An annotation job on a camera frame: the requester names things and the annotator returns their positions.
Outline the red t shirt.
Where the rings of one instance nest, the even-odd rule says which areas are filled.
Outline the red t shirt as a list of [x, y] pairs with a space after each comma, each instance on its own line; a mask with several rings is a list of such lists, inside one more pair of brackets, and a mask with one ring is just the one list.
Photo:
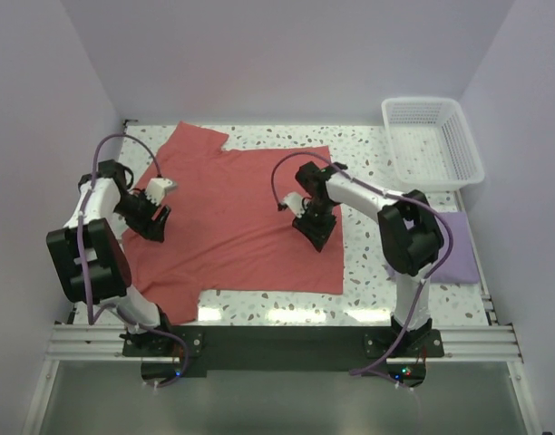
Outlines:
[[298, 149], [229, 150], [227, 140], [182, 122], [142, 175], [140, 187], [162, 173], [178, 188], [165, 199], [171, 212], [163, 243], [130, 230], [123, 235], [136, 288], [175, 324], [195, 320], [200, 294], [210, 289], [341, 294], [341, 229], [317, 252], [274, 200], [297, 190], [298, 168], [327, 157], [327, 148], [307, 156]]

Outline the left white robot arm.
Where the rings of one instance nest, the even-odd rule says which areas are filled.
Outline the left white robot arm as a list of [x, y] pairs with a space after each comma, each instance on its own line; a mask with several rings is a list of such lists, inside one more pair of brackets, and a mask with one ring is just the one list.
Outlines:
[[84, 303], [90, 324], [109, 312], [124, 325], [121, 338], [140, 356], [181, 353], [164, 311], [135, 287], [121, 242], [110, 220], [122, 218], [135, 234], [161, 243], [170, 215], [163, 200], [177, 184], [157, 174], [134, 188], [131, 170], [109, 159], [83, 175], [77, 206], [63, 227], [46, 236], [46, 245], [67, 299]]

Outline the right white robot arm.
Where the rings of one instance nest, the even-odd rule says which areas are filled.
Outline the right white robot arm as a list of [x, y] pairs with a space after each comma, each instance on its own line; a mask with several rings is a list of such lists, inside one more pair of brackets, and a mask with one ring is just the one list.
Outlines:
[[336, 227], [336, 206], [353, 208], [378, 225], [383, 255], [394, 270], [396, 305], [391, 326], [373, 338], [374, 347], [384, 357], [414, 357], [433, 337], [429, 274], [444, 246], [438, 218], [421, 191], [403, 194], [373, 187], [345, 174], [345, 168], [302, 165], [295, 179], [307, 194], [291, 192], [280, 206], [292, 211], [292, 227], [318, 252]]

